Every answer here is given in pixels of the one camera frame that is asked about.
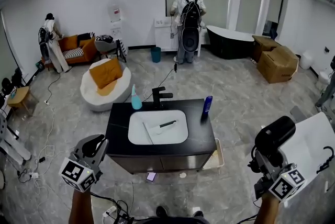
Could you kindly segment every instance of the blue spray bottle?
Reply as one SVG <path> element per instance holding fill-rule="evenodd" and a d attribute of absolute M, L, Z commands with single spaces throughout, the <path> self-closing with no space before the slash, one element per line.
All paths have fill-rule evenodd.
<path fill-rule="evenodd" d="M 203 108 L 203 116 L 208 116 L 208 112 L 209 112 L 212 100 L 213 100 L 213 96 L 206 97 L 204 108 Z"/>
<path fill-rule="evenodd" d="M 132 91 L 131 91 L 131 105 L 133 109 L 140 109 L 142 108 L 142 101 L 138 97 L 135 91 L 135 85 L 132 85 Z"/>

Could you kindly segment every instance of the teal bottle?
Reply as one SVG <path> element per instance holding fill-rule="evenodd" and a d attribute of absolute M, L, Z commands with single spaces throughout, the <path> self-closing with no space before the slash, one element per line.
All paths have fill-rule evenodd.
<path fill-rule="evenodd" d="M 132 91 L 131 91 L 131 105 L 133 109 L 140 109 L 142 108 L 142 101 L 138 97 L 135 91 L 135 85 L 132 85 Z"/>

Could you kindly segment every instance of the freestanding bathtub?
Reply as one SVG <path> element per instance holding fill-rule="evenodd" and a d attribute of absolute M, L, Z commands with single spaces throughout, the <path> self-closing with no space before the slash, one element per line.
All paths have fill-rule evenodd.
<path fill-rule="evenodd" d="M 242 59 L 251 56 L 254 49 L 252 34 L 206 26 L 210 50 L 223 59 Z"/>

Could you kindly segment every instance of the hand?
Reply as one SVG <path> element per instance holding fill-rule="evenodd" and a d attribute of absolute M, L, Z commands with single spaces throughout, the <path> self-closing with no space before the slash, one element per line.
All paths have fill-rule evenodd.
<path fill-rule="evenodd" d="M 279 200 L 270 192 L 266 192 L 262 195 L 262 201 L 279 203 Z"/>

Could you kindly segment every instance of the black countertop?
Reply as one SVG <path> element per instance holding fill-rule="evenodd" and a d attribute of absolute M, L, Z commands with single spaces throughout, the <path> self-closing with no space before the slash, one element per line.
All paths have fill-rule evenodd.
<path fill-rule="evenodd" d="M 109 156 L 190 156 L 213 153 L 215 138 L 209 116 L 202 119 L 203 99 L 161 102 L 163 109 L 154 109 L 153 102 L 144 102 L 140 110 L 131 103 L 114 103 L 108 121 L 106 138 L 109 139 Z M 181 110 L 186 115 L 188 137 L 179 144 L 135 145 L 128 139 L 130 116 L 137 111 Z"/>

